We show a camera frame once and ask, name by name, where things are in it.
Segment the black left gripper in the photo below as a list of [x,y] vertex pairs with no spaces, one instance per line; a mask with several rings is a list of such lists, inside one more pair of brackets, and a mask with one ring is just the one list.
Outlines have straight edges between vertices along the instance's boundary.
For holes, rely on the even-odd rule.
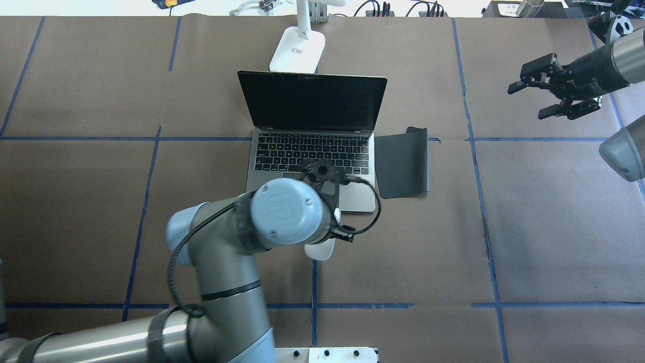
[[330,227],[330,238],[341,239],[347,242],[353,242],[353,237],[356,235],[356,229],[348,225],[336,225]]

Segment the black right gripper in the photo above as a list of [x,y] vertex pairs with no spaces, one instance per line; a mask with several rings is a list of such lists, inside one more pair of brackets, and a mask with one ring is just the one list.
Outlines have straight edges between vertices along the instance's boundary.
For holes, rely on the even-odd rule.
[[512,95],[528,87],[550,90],[559,102],[539,110],[538,119],[564,116],[569,120],[599,110],[603,96],[618,89],[618,68],[612,46],[602,46],[562,65],[549,53],[522,66],[519,81],[510,84]]

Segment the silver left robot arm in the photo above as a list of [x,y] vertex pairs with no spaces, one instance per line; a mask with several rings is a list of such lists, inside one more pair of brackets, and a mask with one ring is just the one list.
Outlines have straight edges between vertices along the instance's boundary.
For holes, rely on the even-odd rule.
[[255,255],[336,237],[339,185],[279,178],[257,191],[173,215],[167,239],[187,247],[201,304],[34,340],[2,341],[2,362],[275,362]]

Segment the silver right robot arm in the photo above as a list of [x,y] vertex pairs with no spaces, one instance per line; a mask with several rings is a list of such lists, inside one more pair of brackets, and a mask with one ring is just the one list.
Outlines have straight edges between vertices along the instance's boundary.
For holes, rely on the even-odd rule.
[[[611,25],[602,46],[569,64],[563,65],[555,53],[523,64],[507,93],[547,90],[557,102],[539,110],[539,119],[578,119],[599,110],[604,96],[642,85],[643,55],[643,28],[621,19]],[[643,116],[601,143],[599,154],[622,179],[643,179]]]

